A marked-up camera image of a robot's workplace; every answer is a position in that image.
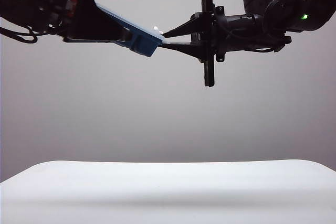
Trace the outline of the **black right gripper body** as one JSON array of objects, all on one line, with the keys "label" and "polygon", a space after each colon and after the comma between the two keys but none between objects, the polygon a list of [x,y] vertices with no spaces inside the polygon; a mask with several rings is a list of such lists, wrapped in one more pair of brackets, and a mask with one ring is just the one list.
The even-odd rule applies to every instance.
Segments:
[{"label": "black right gripper body", "polygon": [[201,11],[191,16],[193,30],[191,44],[204,68],[204,83],[215,84],[214,62],[223,62],[229,47],[250,50],[257,38],[257,15],[226,16],[224,6],[215,6],[213,0],[201,0]]}]

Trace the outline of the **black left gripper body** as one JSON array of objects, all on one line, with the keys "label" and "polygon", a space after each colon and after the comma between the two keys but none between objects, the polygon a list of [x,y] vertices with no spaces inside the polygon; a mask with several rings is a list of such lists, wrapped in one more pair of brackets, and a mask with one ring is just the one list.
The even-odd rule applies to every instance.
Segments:
[{"label": "black left gripper body", "polygon": [[91,41],[91,0],[44,0],[46,32],[64,42]]}]

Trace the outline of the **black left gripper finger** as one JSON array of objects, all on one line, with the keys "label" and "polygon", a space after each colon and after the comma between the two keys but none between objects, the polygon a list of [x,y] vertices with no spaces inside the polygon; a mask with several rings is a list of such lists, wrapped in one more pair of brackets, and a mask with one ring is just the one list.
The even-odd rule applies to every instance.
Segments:
[{"label": "black left gripper finger", "polygon": [[114,42],[132,39],[132,32],[100,9],[95,0],[67,0],[64,42]]}]

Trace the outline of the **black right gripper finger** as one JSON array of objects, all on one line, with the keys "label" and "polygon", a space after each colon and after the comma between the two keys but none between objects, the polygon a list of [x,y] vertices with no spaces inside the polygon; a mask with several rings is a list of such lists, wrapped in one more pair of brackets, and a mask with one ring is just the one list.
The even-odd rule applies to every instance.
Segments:
[{"label": "black right gripper finger", "polygon": [[205,44],[203,42],[164,42],[159,47],[190,55],[201,63],[205,61]]},{"label": "black right gripper finger", "polygon": [[164,38],[189,35],[203,30],[203,13],[194,13],[190,20],[163,34]]}]

